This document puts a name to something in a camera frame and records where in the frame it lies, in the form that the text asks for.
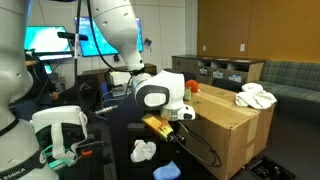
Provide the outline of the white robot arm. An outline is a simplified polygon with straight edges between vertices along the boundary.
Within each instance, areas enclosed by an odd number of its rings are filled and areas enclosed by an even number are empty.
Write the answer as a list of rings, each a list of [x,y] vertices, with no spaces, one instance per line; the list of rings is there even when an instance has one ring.
[[[183,102],[184,75],[164,69],[155,76],[144,72],[137,47],[136,16],[130,0],[85,0],[91,20],[107,42],[122,56],[132,74],[136,103],[144,110],[159,110],[169,121],[193,120],[194,109]],[[87,131],[87,116],[76,105],[36,113],[32,120],[17,118],[9,104],[32,88],[33,78],[25,65],[24,40],[31,0],[0,0],[0,180],[59,180],[50,168],[36,137],[48,127],[53,157],[71,166],[78,160],[77,145],[66,149],[62,127]]]

